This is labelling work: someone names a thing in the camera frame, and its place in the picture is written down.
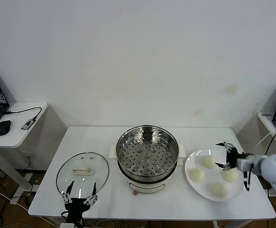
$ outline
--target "steamed bun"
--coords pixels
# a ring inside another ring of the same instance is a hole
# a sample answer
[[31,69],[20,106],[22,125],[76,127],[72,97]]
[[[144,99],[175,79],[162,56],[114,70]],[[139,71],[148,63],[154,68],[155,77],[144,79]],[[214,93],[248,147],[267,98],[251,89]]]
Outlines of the steamed bun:
[[216,160],[212,155],[207,155],[202,158],[202,163],[206,168],[212,169],[216,166]]
[[205,180],[204,171],[200,168],[193,168],[190,170],[190,177],[195,182],[203,182]]
[[219,198],[225,198],[229,195],[229,189],[226,183],[216,182],[212,184],[212,192]]
[[222,176],[227,182],[236,182],[239,179],[238,171],[236,168],[228,171],[223,171]]

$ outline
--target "white plate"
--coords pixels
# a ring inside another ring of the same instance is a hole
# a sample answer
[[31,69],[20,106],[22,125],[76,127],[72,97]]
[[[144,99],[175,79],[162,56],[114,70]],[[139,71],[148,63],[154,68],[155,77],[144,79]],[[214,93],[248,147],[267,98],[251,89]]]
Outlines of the white plate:
[[[238,171],[239,180],[237,182],[229,183],[224,180],[222,177],[223,170],[218,166],[213,169],[208,169],[202,164],[202,158],[206,155],[212,155],[217,162],[225,164],[226,163],[226,151],[223,150],[198,150],[191,153],[186,161],[184,166],[184,171],[186,178],[190,182],[191,186],[203,197],[213,200],[216,202],[228,202],[237,198],[243,190],[243,173]],[[193,168],[201,168],[205,173],[204,182],[195,182],[190,177],[189,171]],[[229,195],[225,198],[216,197],[211,191],[211,185],[215,182],[224,182],[229,187]]]

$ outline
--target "pot handle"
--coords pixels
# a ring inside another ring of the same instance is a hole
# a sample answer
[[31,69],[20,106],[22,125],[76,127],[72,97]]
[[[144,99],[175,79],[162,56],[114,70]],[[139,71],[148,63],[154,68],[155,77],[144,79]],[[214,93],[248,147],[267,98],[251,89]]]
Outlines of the pot handle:
[[178,161],[177,161],[177,165],[182,166],[183,165],[183,158],[186,158],[186,153],[185,153],[185,149],[184,149],[184,145],[183,144],[178,144],[178,148],[179,148],[179,154],[178,154]]
[[113,164],[117,164],[116,145],[110,146],[109,159],[112,160]]

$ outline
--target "computer mouse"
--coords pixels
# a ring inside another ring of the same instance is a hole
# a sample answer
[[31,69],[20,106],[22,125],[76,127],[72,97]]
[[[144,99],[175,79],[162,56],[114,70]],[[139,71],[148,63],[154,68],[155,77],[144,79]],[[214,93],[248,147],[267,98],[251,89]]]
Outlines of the computer mouse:
[[9,132],[10,124],[10,120],[0,122],[0,135],[5,135]]

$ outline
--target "robotic arm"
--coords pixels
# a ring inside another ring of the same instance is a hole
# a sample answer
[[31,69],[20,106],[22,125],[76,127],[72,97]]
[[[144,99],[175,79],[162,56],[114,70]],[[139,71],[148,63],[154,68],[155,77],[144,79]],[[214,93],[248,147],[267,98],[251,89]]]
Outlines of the robotic arm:
[[98,199],[96,195],[96,183],[94,183],[92,195],[88,198],[70,198],[73,184],[74,181],[67,187],[66,192],[62,193],[64,207],[67,211],[63,212],[61,216],[65,213],[68,213],[68,215],[66,222],[61,223],[60,228],[83,228],[82,214],[88,211]]
[[216,163],[220,168],[227,171],[231,168],[237,168],[243,172],[244,185],[249,191],[251,172],[262,176],[267,182],[270,182],[276,191],[276,154],[272,156],[238,153],[236,147],[229,142],[217,144],[227,150],[226,164]]

